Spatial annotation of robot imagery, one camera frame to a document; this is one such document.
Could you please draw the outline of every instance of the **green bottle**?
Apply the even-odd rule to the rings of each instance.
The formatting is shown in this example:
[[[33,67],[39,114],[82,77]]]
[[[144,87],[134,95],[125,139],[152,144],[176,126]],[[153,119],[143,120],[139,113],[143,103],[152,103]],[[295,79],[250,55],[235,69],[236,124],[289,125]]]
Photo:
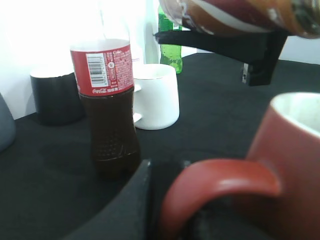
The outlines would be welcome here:
[[[158,9],[159,14],[159,32],[165,31],[182,31],[182,27],[170,21],[162,10],[161,6]],[[177,74],[182,71],[181,46],[161,44],[160,63],[170,65],[175,68]]]

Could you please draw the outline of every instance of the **plastic bottle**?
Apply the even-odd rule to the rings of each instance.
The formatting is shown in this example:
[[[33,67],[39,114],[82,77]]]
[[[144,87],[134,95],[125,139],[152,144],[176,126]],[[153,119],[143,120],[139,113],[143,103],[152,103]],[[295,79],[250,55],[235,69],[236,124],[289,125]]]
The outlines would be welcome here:
[[[100,174],[117,178],[141,162],[129,31],[116,1],[87,1],[82,8],[70,50],[90,122],[91,158]]]
[[[158,8],[158,14],[159,14],[159,32],[170,31],[170,30],[173,30],[173,31],[182,30],[181,26],[173,23],[166,17],[161,6],[159,6]],[[175,72],[177,74],[180,74],[182,72],[182,67],[183,67],[183,61],[181,57],[181,46],[162,44],[160,45],[160,51],[161,51],[160,63],[174,67]]]

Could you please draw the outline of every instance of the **barcode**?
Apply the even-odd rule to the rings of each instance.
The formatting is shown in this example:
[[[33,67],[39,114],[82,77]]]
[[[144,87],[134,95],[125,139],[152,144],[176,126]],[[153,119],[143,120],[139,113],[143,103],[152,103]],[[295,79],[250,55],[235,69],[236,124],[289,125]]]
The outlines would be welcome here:
[[[103,53],[87,53],[91,86],[93,88],[108,87],[108,78],[106,71],[105,58]]]

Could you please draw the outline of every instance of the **coca-cola bottle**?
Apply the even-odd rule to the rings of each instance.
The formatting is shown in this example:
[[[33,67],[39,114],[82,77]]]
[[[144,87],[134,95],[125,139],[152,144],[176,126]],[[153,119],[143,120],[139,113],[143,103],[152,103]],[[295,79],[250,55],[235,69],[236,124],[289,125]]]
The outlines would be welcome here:
[[[80,99],[90,122],[91,158],[117,178],[141,162],[133,122],[134,80],[129,31],[113,0],[79,1],[71,45]]]
[[[286,30],[320,38],[320,0],[160,0],[173,22],[215,36]]]

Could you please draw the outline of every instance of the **black bracket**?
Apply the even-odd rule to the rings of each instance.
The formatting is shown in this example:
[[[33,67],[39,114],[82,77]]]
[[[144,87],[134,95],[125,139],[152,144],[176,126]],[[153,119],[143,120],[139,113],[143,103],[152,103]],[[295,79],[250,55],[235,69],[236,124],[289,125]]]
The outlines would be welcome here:
[[[218,37],[195,31],[163,31],[159,44],[188,46],[220,54],[244,63],[241,80],[249,86],[269,85],[281,51],[290,34],[285,31]]]

